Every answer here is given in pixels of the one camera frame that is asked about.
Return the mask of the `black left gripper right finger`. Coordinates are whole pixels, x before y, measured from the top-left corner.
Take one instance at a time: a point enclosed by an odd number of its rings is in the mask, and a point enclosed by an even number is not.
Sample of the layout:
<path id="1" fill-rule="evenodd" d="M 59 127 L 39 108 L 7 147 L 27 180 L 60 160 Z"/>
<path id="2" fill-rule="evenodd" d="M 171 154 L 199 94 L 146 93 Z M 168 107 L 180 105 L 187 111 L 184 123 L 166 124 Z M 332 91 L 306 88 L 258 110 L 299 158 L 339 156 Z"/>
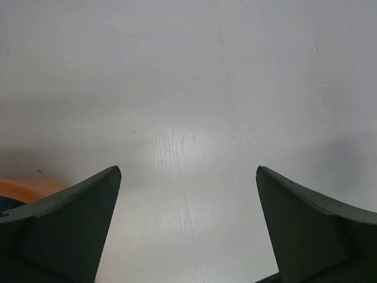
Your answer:
<path id="1" fill-rule="evenodd" d="M 279 269 L 265 282 L 376 282 L 375 212 L 264 166 L 256 183 Z"/>

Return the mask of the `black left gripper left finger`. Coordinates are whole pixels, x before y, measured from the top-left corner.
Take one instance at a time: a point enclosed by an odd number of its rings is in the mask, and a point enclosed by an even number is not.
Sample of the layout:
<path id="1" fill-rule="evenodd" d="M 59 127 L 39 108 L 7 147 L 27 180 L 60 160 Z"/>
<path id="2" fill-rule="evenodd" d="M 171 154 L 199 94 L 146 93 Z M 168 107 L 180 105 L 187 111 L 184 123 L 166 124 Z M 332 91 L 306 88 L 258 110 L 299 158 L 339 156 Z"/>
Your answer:
<path id="1" fill-rule="evenodd" d="M 1 218 L 2 282 L 94 282 L 121 184 L 111 166 Z"/>

